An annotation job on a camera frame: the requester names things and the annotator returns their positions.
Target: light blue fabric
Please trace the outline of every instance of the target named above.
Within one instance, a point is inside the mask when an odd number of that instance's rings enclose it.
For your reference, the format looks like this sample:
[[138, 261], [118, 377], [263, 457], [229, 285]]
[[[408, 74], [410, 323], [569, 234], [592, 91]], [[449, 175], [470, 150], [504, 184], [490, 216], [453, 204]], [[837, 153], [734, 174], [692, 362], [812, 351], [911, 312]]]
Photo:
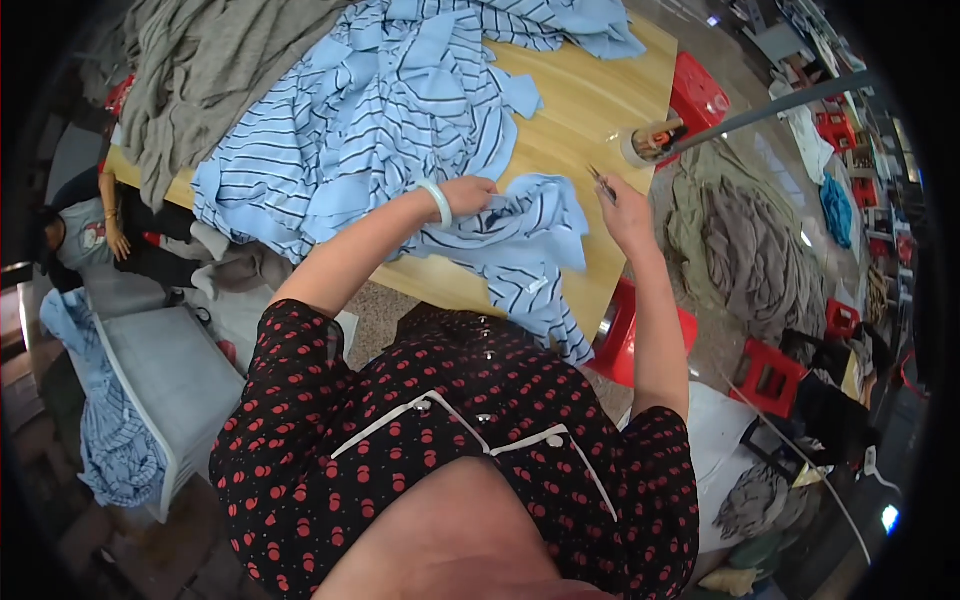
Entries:
[[[629, 33], [619, 0], [359, 2], [197, 169], [198, 219], [234, 242], [259, 240], [299, 263], [317, 242], [422, 177], [499, 179], [516, 144], [511, 115], [531, 118], [542, 103], [532, 78], [512, 77], [490, 65], [494, 56], [483, 36], [537, 50], [557, 49], [569, 38], [611, 59], [645, 51]], [[549, 193], [542, 199], [523, 196], [535, 189]], [[559, 266], [584, 268], [579, 235], [570, 231], [586, 233], [586, 220], [569, 181], [543, 176], [539, 183], [512, 186], [513, 192], [516, 206], [551, 215], [545, 223], [555, 229], [545, 229], [549, 235], [541, 236], [541, 243], [511, 244], [503, 235], [493, 240], [485, 237], [489, 232], [478, 229], [471, 236], [459, 227], [466, 237], [451, 240], [444, 250], [457, 244], [469, 249], [457, 260], [488, 278], [492, 302], [512, 307], [511, 319], [542, 340], [548, 331], [563, 329], [554, 337], [563, 338], [567, 360], [581, 364], [591, 353], [556, 292]], [[565, 214], [571, 210], [576, 214]], [[524, 239], [534, 233], [525, 227], [535, 221], [514, 219], [512, 235]], [[563, 244], [547, 243], [555, 231], [564, 232]], [[418, 235], [401, 251], [426, 255], [440, 247]], [[541, 254], [558, 248], [560, 254]], [[568, 248], [580, 254], [579, 261], [564, 253]], [[503, 271], [517, 267], [527, 275]], [[526, 299], [514, 292], [520, 283], [511, 277], [543, 276], [553, 294]], [[534, 315], [528, 315], [531, 309]]]
[[840, 184], [830, 173], [825, 172], [824, 175], [827, 180], [820, 187], [820, 204], [827, 218], [827, 230], [840, 248], [848, 249], [852, 244], [850, 230], [853, 227], [853, 209]]
[[90, 394], [80, 423], [84, 472], [78, 477], [101, 506], [132, 507], [158, 499], [166, 456], [120, 386], [87, 307], [86, 290], [51, 291], [40, 306], [40, 320], [88, 366], [83, 375]]

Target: white sock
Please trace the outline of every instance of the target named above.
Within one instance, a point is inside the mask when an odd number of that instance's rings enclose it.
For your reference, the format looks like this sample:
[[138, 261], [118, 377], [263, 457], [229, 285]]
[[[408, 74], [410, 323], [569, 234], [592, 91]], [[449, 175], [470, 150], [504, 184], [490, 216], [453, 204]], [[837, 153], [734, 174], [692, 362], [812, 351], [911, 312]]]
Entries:
[[214, 260], [220, 262], [224, 259], [224, 254], [227, 253], [227, 248], [230, 246], [230, 238], [223, 233], [206, 223], [194, 221], [193, 225], [190, 226], [190, 235], [206, 246], [206, 249], [213, 254]]
[[213, 283], [214, 265], [206, 265], [193, 272], [190, 276], [190, 283], [197, 286], [197, 289], [206, 294], [211, 302], [217, 299], [217, 286]]

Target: striped shirt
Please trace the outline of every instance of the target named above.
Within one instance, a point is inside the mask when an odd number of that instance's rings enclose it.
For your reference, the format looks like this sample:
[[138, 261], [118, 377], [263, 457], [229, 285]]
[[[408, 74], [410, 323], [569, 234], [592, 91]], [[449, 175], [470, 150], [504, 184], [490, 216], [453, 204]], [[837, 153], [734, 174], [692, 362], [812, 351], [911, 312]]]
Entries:
[[[512, 115], [531, 118], [542, 103], [532, 78], [491, 65], [483, 36], [544, 51], [569, 38], [600, 58], [644, 51], [619, 0], [356, 3], [197, 169], [198, 219], [234, 242], [259, 240], [299, 263], [316, 243], [420, 178], [499, 179], [516, 144]], [[559, 294], [559, 268], [585, 268], [579, 235], [586, 220], [569, 181], [529, 177], [511, 186], [503, 204], [549, 217], [534, 231], [526, 228], [538, 221], [532, 215], [508, 215], [511, 235], [537, 244], [511, 242], [510, 252], [494, 252], [506, 247], [506, 229], [491, 234], [467, 219], [442, 243], [426, 229], [399, 253], [450, 255], [488, 279], [494, 305], [542, 341], [554, 337], [568, 362], [581, 364], [589, 344]], [[568, 246], [579, 261], [553, 255]], [[452, 256], [455, 248], [469, 252]], [[514, 292], [517, 286], [533, 292]]]

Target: bracelet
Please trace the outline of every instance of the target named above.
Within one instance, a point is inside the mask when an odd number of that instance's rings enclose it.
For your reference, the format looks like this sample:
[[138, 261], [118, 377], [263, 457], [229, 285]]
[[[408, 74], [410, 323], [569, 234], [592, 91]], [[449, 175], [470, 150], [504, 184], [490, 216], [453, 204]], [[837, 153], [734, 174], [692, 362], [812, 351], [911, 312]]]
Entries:
[[433, 196], [433, 200], [437, 203], [437, 208], [440, 209], [440, 228], [449, 228], [453, 223], [453, 213], [450, 212], [450, 203], [446, 201], [444, 192], [441, 191], [440, 187], [436, 183], [427, 178], [417, 181], [417, 187], [422, 187], [426, 191], [430, 192], [430, 195]]

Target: metal pole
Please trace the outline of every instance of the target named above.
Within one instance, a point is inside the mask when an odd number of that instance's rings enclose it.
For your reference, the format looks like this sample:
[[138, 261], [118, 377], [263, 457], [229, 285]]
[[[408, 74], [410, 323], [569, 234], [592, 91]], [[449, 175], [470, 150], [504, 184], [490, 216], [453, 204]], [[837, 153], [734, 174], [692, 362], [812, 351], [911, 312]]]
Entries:
[[827, 96], [836, 96], [837, 94], [842, 94], [843, 92], [850, 91], [852, 89], [868, 87], [875, 83], [876, 78], [874, 77], [873, 73], [870, 71], [860, 71], [858, 73], [853, 73], [852, 75], [838, 77], [837, 79], [823, 82], [822, 84], [812, 85], [811, 87], [795, 91], [789, 96], [783, 96], [782, 98], [774, 100], [765, 107], [742, 112], [727, 119], [726, 121], [723, 121], [716, 127], [711, 127], [710, 129], [699, 132], [696, 135], [692, 135], [687, 139], [680, 140], [670, 151], [670, 154], [664, 155], [657, 162], [663, 162], [671, 156], [676, 156], [685, 150], [689, 150], [694, 146], [708, 142], [724, 133], [729, 133], [740, 129], [741, 127], [752, 125], [757, 121], [765, 119], [769, 116], [773, 116], [778, 112], [790, 110], [791, 108], [796, 108], [799, 105], [804, 105], [815, 100], [823, 100], [824, 98], [827, 98]]

